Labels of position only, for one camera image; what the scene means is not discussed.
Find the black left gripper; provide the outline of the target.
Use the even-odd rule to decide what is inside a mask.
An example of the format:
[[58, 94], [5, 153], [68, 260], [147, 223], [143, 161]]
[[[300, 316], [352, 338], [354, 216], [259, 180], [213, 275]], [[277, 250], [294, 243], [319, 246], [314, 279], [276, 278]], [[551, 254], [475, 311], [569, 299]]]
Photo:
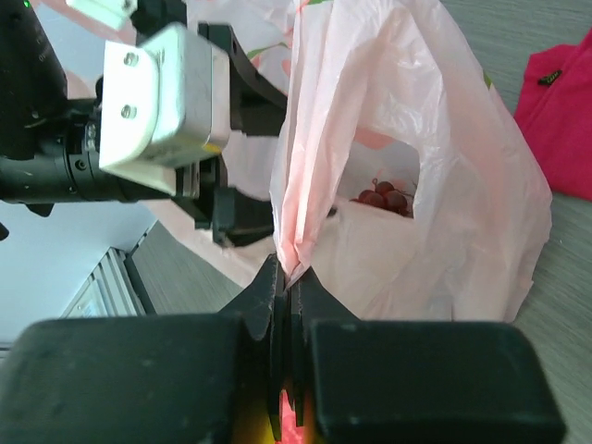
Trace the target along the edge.
[[[229, 56], [230, 127], [249, 137], [277, 137], [286, 118], [287, 95], [259, 73], [229, 25], [201, 22], [198, 34]], [[199, 195], [173, 202], [196, 228], [213, 230], [218, 246], [246, 247], [273, 234], [272, 204], [228, 185], [220, 151], [199, 163], [197, 175]]]

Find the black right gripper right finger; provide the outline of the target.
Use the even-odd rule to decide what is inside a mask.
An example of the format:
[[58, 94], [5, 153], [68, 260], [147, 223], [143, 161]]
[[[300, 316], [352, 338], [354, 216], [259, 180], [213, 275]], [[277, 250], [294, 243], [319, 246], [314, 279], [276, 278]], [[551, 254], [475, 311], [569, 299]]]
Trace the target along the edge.
[[357, 318], [308, 271], [290, 291], [290, 403], [308, 443], [560, 443], [524, 333]]

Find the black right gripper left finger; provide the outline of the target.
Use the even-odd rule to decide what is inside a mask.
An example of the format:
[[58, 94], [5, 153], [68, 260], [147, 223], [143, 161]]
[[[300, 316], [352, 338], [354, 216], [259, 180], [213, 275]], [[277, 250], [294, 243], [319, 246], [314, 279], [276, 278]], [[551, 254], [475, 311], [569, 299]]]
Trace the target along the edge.
[[281, 383], [270, 360], [283, 289], [269, 256], [215, 313], [30, 325], [1, 368], [2, 441], [278, 441]]

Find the pink plastic bag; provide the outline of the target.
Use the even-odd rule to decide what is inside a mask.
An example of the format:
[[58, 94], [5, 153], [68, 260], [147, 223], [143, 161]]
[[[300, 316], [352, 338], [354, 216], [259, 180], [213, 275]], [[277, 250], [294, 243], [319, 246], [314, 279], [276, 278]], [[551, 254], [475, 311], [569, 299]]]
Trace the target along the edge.
[[232, 26], [289, 97], [279, 139], [233, 134], [229, 183], [271, 200], [280, 232], [221, 248], [170, 202], [183, 245], [240, 286], [276, 253], [363, 318], [517, 315], [549, 239], [551, 192], [439, 1], [191, 1]]

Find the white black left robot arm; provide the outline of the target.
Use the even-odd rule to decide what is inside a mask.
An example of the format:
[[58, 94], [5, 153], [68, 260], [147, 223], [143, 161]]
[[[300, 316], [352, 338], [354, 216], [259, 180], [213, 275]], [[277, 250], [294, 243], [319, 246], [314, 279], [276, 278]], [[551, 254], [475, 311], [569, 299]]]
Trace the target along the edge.
[[181, 1], [74, 1], [136, 31], [107, 42], [88, 98], [68, 81], [29, 1], [1, 5], [1, 198], [47, 217], [60, 203], [168, 199], [223, 247], [273, 233], [272, 205], [228, 185], [232, 132], [276, 137], [286, 95], [244, 53], [231, 26], [187, 23]]

